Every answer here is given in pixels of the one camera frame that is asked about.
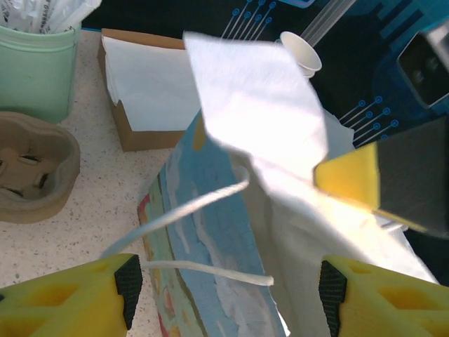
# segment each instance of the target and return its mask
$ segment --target white napkin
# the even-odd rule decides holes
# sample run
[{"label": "white napkin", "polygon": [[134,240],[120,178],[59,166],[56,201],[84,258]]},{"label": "white napkin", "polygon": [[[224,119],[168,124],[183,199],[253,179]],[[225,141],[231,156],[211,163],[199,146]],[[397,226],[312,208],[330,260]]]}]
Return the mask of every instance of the white napkin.
[{"label": "white napkin", "polygon": [[183,131],[200,104],[187,53],[103,37],[107,89],[133,131]]},{"label": "white napkin", "polygon": [[325,254],[436,282],[409,247],[380,227],[384,219],[314,188],[314,167],[352,150],[353,133],[323,111],[284,48],[195,33],[185,33],[184,40],[207,134],[246,154],[273,200],[269,248],[281,261],[284,279],[275,282],[285,285],[295,306],[295,318],[287,322],[295,326],[293,336],[328,333],[318,296]]}]

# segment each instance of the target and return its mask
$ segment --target black object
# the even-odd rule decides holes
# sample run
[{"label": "black object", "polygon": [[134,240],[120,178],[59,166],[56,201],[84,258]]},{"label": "black object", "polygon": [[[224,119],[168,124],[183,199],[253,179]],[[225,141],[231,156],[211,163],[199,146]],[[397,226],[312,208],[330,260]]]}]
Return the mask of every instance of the black object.
[{"label": "black object", "polygon": [[346,297],[347,278],[328,261],[321,263],[319,295],[331,337],[338,337],[340,332],[340,304]]},{"label": "black object", "polygon": [[449,118],[377,143],[380,210],[449,238]]},{"label": "black object", "polygon": [[115,273],[117,293],[123,296],[123,318],[126,328],[131,329],[135,309],[142,290],[142,270],[140,269],[139,256],[134,255],[126,261]]},{"label": "black object", "polygon": [[426,108],[449,95],[449,19],[417,33],[398,62],[408,85]]}]

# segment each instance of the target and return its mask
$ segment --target white paper cup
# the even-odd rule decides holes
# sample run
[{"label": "white paper cup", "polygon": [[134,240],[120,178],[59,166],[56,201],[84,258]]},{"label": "white paper cup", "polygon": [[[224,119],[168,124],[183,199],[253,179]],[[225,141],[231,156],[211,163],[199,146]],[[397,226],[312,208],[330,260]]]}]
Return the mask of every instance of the white paper cup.
[{"label": "white paper cup", "polygon": [[323,67],[315,49],[298,35],[292,32],[282,32],[279,41],[293,54],[306,78],[312,78]]}]

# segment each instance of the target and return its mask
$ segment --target black rubber pad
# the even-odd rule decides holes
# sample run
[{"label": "black rubber pad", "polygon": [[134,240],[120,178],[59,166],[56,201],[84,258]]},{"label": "black rubber pad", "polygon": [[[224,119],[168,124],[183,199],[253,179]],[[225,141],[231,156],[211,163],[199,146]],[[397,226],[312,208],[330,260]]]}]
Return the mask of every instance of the black rubber pad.
[{"label": "black rubber pad", "polygon": [[380,209],[449,234],[448,153],[447,117],[379,141]]},{"label": "black rubber pad", "polygon": [[135,309],[138,305],[140,291],[142,290],[142,270],[139,256],[134,255],[126,261],[115,273],[117,293],[123,296],[123,318],[126,328],[133,325]]},{"label": "black rubber pad", "polygon": [[346,296],[347,278],[328,261],[321,264],[319,294],[328,321],[331,337],[340,332],[340,304]]}]

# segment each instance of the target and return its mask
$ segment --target blue painted paper bag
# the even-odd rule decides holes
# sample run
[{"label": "blue painted paper bag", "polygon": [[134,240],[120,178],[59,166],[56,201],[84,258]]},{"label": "blue painted paper bag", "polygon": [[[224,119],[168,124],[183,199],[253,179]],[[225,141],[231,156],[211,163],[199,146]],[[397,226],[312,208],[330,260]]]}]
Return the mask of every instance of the blue painted paper bag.
[{"label": "blue painted paper bag", "polygon": [[[236,183],[229,155],[193,120],[139,206],[141,223]],[[263,275],[241,194],[144,238],[150,260],[189,260]],[[284,336],[269,288],[193,270],[150,271],[163,336]]]}]

